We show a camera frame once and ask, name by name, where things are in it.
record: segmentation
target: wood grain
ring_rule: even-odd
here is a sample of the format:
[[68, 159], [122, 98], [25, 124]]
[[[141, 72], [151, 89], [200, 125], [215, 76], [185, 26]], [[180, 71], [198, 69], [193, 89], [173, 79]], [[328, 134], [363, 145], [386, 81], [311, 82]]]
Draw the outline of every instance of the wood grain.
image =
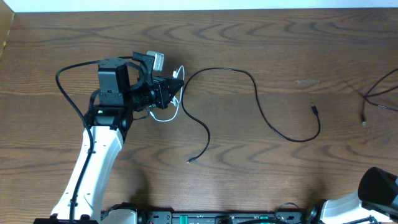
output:
[[[206, 72], [191, 82], [187, 110], [211, 130], [197, 162], [185, 161], [206, 143], [205, 130], [183, 113], [170, 123], [135, 121], [117, 157], [103, 208], [134, 202], [175, 210], [273, 210], [305, 207], [316, 198], [355, 191], [378, 166], [398, 173], [398, 120], [368, 107], [365, 91], [398, 61], [398, 9], [17, 14], [0, 63], [0, 223], [49, 216], [72, 173], [82, 126], [55, 84], [62, 67], [155, 50], [163, 75], [181, 64], [187, 76], [205, 67], [247, 70], [256, 79], [264, 123], [250, 79]], [[86, 110], [98, 87], [96, 68], [65, 72], [62, 85]], [[391, 77], [378, 90], [397, 85]], [[397, 106], [397, 93], [377, 100]], [[173, 109], [157, 110], [166, 118]]]
[[0, 59], [4, 48], [6, 47], [6, 39], [11, 28], [14, 12], [8, 7], [3, 0], [0, 0]]

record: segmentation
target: white wall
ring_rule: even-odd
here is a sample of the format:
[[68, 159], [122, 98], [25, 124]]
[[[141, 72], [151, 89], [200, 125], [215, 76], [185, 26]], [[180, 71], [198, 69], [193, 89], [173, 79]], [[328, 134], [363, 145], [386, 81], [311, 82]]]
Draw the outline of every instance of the white wall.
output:
[[14, 12], [398, 7], [398, 0], [4, 0]]

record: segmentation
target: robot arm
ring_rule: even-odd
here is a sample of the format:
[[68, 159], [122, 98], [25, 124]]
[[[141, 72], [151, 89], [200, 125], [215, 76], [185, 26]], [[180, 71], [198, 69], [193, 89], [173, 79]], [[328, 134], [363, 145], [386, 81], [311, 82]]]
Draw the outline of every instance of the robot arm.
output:
[[[140, 64], [127, 62], [125, 59], [132, 59]], [[88, 111], [83, 118], [93, 137], [93, 150], [90, 150], [90, 138], [85, 129], [80, 155], [67, 188], [59, 203], [52, 210], [51, 217], [36, 219], [35, 223], [107, 222], [101, 222], [103, 195], [113, 162], [121, 150], [134, 120], [133, 112], [154, 107], [166, 109], [171, 99], [183, 87], [183, 80], [152, 75], [153, 71], [160, 72], [162, 70], [163, 61], [164, 55], [157, 52], [133, 53], [132, 57], [108, 58], [98, 61], [99, 90], [94, 91], [91, 95]], [[57, 78], [59, 73], [66, 69], [96, 62], [63, 68], [58, 71]], [[130, 85], [127, 67], [132, 67], [139, 72], [139, 79], [133, 85]], [[99, 104], [94, 105], [97, 95]], [[72, 197], [76, 189], [78, 189], [77, 195]], [[115, 221], [117, 221], [116, 223], [136, 222], [134, 212], [119, 213], [116, 218], [113, 220], [113, 224]]]
[[363, 175], [357, 192], [328, 200], [319, 209], [317, 219], [325, 224], [396, 222], [398, 178], [372, 167]]
[[[123, 146], [120, 131], [107, 126], [92, 126], [94, 152], [81, 182], [75, 207], [75, 219], [101, 221], [102, 199], [108, 183], [113, 162]], [[90, 141], [87, 131], [83, 133], [83, 144], [75, 168], [59, 203], [51, 214], [58, 219], [69, 219], [70, 198], [75, 189], [78, 176], [87, 157]]]

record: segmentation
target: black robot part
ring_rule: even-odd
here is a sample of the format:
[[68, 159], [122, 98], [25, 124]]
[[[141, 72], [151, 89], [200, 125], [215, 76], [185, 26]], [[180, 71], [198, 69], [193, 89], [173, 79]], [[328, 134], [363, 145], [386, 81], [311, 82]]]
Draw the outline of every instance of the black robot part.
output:
[[394, 222], [398, 221], [398, 178], [377, 167], [363, 175], [358, 188], [362, 207], [385, 214]]
[[[132, 121], [132, 113], [148, 107], [166, 109], [172, 98], [183, 87], [183, 80], [153, 76], [155, 57], [133, 53], [133, 61], [124, 58], [107, 58], [98, 62], [99, 90], [91, 95], [85, 114], [88, 126], [109, 126], [119, 129], [126, 138]], [[127, 67], [139, 73], [138, 82], [130, 85]], [[93, 105], [98, 96], [99, 104]]]

